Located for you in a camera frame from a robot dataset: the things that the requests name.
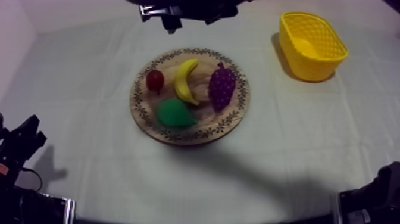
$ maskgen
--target green fruit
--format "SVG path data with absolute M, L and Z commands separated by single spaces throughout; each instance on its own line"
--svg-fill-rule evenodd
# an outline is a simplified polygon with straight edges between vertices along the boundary
M 182 127 L 197 123 L 185 104 L 176 98 L 163 101 L 158 107 L 157 116 L 165 126 Z

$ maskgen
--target yellow basket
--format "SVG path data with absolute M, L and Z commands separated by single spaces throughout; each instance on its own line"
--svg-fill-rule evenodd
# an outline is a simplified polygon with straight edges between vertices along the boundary
M 279 43 L 294 75 L 312 82 L 328 79 L 349 54 L 326 20 L 305 12 L 281 15 Z

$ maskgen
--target yellow banana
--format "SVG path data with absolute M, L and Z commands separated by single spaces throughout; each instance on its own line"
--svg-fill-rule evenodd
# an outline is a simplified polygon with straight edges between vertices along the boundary
M 185 102 L 190 102 L 195 105 L 199 105 L 199 102 L 193 99 L 186 78 L 197 66 L 197 63 L 197 59 L 189 59 L 182 63 L 176 72 L 174 81 L 175 91 L 178 97 Z

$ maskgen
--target decorative plate border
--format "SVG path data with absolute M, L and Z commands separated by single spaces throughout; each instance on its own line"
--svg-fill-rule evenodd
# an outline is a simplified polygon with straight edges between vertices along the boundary
M 238 90 L 237 94 L 237 104 L 235 106 L 235 109 L 231 111 L 226 117 L 220 119 L 218 125 L 215 127 L 211 128 L 205 128 L 205 129 L 197 129 L 196 131 L 190 131 L 190 130 L 185 130 L 185 131 L 176 131 L 176 130 L 170 130 L 164 126 L 159 125 L 158 123 L 154 122 L 150 115 L 149 112 L 146 111 L 146 109 L 143 107 L 143 99 L 142 99 L 142 89 L 141 89 L 141 83 L 143 80 L 146 78 L 147 74 L 156 69 L 156 66 L 159 64 L 164 63 L 167 60 L 171 60 L 176 56 L 179 56 L 181 54 L 194 54 L 194 55 L 207 55 L 209 57 L 214 57 L 215 59 L 224 62 L 227 64 L 227 68 L 229 68 L 233 74 L 236 76 L 236 89 Z M 176 144 L 176 145 L 192 145 L 192 141 L 194 140 L 196 143 L 195 144 L 201 144 L 201 143 L 206 143 L 210 141 L 214 141 L 216 139 L 221 138 L 225 134 L 227 134 L 229 131 L 231 131 L 233 128 L 230 130 L 227 130 L 229 126 L 233 123 L 235 119 L 242 119 L 244 116 L 248 104 L 249 104 L 249 99 L 250 99 L 250 92 L 249 92 L 249 84 L 246 79 L 246 76 L 242 74 L 241 69 L 228 57 L 224 56 L 223 54 L 213 51 L 210 49 L 206 48 L 181 48 L 181 49 L 175 49 L 169 52 L 166 52 L 159 57 L 157 57 L 155 60 L 152 60 L 150 63 L 148 63 L 138 74 L 136 80 L 133 83 L 133 86 L 131 88 L 130 92 L 130 109 L 132 116 L 135 119 L 134 116 L 134 111 L 139 113 L 139 118 L 142 119 L 144 122 L 144 125 L 147 128 L 150 128 L 153 132 L 158 134 L 159 136 L 162 136 L 164 139 L 156 138 L 157 140 L 169 143 L 169 144 Z

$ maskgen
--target table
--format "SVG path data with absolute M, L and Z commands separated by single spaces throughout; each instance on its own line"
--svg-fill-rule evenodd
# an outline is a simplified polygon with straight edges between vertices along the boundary
M 330 80 L 287 73 L 279 15 L 331 22 L 350 51 Z M 400 16 L 374 0 L 265 0 L 211 26 L 168 35 L 139 14 L 39 36 L 0 110 L 9 129 L 37 114 L 46 145 L 27 163 L 43 192 L 77 200 L 77 215 L 113 223 L 275 223 L 325 214 L 329 196 L 359 188 L 400 159 Z M 146 136 L 129 89 L 161 53 L 209 48 L 235 60 L 251 102 L 242 123 L 197 150 Z M 34 178 L 19 180 L 34 185 Z

